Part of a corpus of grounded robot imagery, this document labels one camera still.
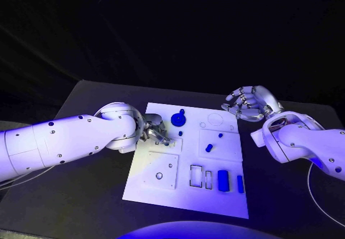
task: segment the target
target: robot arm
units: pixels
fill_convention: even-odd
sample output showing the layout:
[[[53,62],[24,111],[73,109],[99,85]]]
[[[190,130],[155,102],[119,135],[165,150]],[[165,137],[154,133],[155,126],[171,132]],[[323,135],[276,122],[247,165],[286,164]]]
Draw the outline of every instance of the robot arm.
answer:
[[[345,131],[325,130],[308,115],[285,112],[263,86],[240,88],[227,100],[237,96],[233,106],[223,104],[223,108],[239,119],[259,121],[266,118],[263,128],[252,133],[258,146],[268,147],[281,163],[307,158],[327,174],[345,180]]]
[[[71,162],[105,147],[135,151],[141,137],[157,140],[152,134],[161,135],[159,143],[171,143],[159,115],[154,115],[157,122],[146,121],[126,103],[110,103],[99,113],[102,117],[80,115],[0,132],[0,181]]]

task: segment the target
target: table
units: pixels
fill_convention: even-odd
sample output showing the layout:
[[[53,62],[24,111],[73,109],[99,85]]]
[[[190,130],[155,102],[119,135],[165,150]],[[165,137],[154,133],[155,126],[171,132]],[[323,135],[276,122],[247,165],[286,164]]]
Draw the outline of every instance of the table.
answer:
[[[148,102],[221,109],[226,96],[83,81],[57,119],[93,115],[103,105],[120,101],[141,112],[146,111]],[[330,106],[282,104],[286,110],[310,114],[325,128],[343,128]],[[281,164],[268,149],[258,148],[250,132],[262,126],[263,122],[239,121],[249,220],[122,200],[135,153],[120,154],[105,149],[57,166],[11,189],[0,203],[0,228],[60,239],[110,239],[149,225],[191,220],[239,225],[284,238],[344,237],[344,228],[323,214],[308,192],[311,162],[299,159]],[[323,174],[320,169],[312,175],[318,175],[318,183],[334,183],[333,187],[343,189],[344,182]],[[324,193],[323,187],[312,190]],[[345,190],[336,191],[343,201]],[[327,205],[331,204],[328,198],[330,195],[321,194]]]

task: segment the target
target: white board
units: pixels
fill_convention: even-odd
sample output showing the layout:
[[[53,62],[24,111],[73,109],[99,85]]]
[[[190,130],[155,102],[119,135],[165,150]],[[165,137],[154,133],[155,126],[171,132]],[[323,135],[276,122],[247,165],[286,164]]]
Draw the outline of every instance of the white board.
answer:
[[[177,127],[171,118],[181,109],[185,110],[187,123]],[[139,141],[123,199],[249,218],[246,193],[239,192],[237,186],[237,176],[245,175],[234,115],[227,111],[157,103],[148,104],[146,113],[162,116],[175,145],[155,145],[152,140]],[[211,152],[206,151],[208,144],[214,145]],[[193,165],[203,167],[203,187],[191,186]],[[219,190],[219,170],[229,171],[230,192]]]

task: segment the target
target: white cable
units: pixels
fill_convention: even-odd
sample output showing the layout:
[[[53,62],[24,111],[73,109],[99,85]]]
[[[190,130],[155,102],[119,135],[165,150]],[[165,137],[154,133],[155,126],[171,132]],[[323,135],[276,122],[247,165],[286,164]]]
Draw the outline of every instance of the white cable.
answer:
[[[343,223],[340,223],[340,222],[328,215],[328,213],[324,211],[323,207],[320,206],[320,204],[318,204],[318,202],[317,202],[317,200],[315,200],[315,197],[314,197],[314,194],[312,194],[312,191],[311,191],[311,186],[310,186],[310,177],[311,177],[312,166],[314,166],[314,163],[312,163],[312,165],[311,165],[310,172],[308,172],[308,189],[310,189],[310,193],[311,193],[312,199],[314,199],[314,201],[315,201],[315,204],[317,204],[318,208],[320,208],[320,209],[323,210],[323,212],[325,213],[325,215],[327,215],[340,225],[343,225],[343,226],[345,227],[345,225],[344,225]]]
[[[27,174],[24,174],[24,175],[18,176],[16,178],[14,178],[14,179],[12,179],[11,181],[8,181],[6,183],[2,183],[2,184],[0,184],[0,187],[5,186],[6,184],[15,182],[19,178],[25,177],[28,174],[29,174],[29,173],[27,173]]]
[[[31,181],[34,178],[37,178],[38,176],[41,176],[45,172],[48,172],[54,167],[55,167],[55,166],[51,166],[51,167],[50,167],[42,173],[40,173],[35,177],[27,179],[27,180],[22,181],[21,183],[16,183],[16,184],[14,184],[14,185],[11,185],[11,186],[8,186],[8,187],[0,188],[0,190],[4,190],[4,189],[6,189],[6,188],[12,188],[12,187],[15,187],[16,185],[19,185],[19,184],[22,184],[22,183],[27,183],[27,182]]]

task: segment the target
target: robotic hand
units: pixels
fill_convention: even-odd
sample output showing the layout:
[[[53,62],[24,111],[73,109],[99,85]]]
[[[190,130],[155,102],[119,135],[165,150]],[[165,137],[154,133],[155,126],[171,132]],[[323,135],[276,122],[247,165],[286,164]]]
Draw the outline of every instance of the robotic hand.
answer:
[[[171,143],[158,114],[142,115],[126,103],[110,103],[94,116],[79,115],[0,132],[0,181],[77,160],[107,147],[128,153],[138,141]]]
[[[345,180],[345,130],[325,130],[311,116],[286,112],[263,86],[242,87],[227,100],[234,100],[233,105],[221,107],[237,119],[258,122],[266,118],[252,138],[281,163],[307,158],[327,174]]]

